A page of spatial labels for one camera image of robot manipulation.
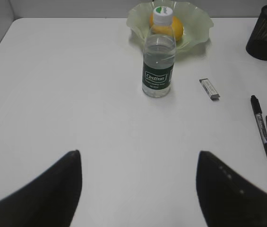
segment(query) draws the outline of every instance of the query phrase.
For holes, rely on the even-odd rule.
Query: water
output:
[[[174,37],[169,35],[150,35],[144,47],[144,64],[157,70],[170,68],[174,64],[176,42]],[[170,84],[164,89],[151,89],[144,83],[143,91],[150,97],[163,97],[170,91]]]

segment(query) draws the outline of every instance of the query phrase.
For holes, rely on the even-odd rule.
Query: water bottle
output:
[[[171,27],[173,10],[156,7],[153,26],[144,46],[142,87],[146,95],[160,98],[170,91],[170,82],[176,52],[176,41]]]

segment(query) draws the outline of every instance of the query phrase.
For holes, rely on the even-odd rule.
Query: orange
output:
[[[153,25],[153,13],[150,15],[149,25],[150,25],[150,27],[152,27],[152,25]],[[172,22],[171,26],[172,26],[173,31],[174,31],[175,40],[176,41],[181,40],[181,37],[184,34],[184,26],[183,26],[182,22],[176,16],[173,16],[173,22]],[[167,30],[164,32],[163,26],[159,30],[160,30],[159,33],[165,33],[165,34],[169,33]]]

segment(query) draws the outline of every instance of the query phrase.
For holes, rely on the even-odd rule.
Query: table surface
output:
[[[15,21],[0,44],[0,199],[74,149],[83,191],[72,227],[206,226],[200,150],[267,192],[250,105],[256,95],[267,114],[267,61],[245,51],[256,19],[213,22],[206,45],[177,56],[170,93],[153,99],[126,19]]]

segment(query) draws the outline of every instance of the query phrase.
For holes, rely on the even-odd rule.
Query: white table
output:
[[[211,42],[178,56],[160,99],[141,91],[142,53],[125,22],[13,23],[0,44],[0,199],[74,149],[84,185],[72,227],[206,226],[195,186],[200,150],[267,192],[250,105],[254,94],[267,114],[267,62],[245,51],[256,19],[213,19]]]

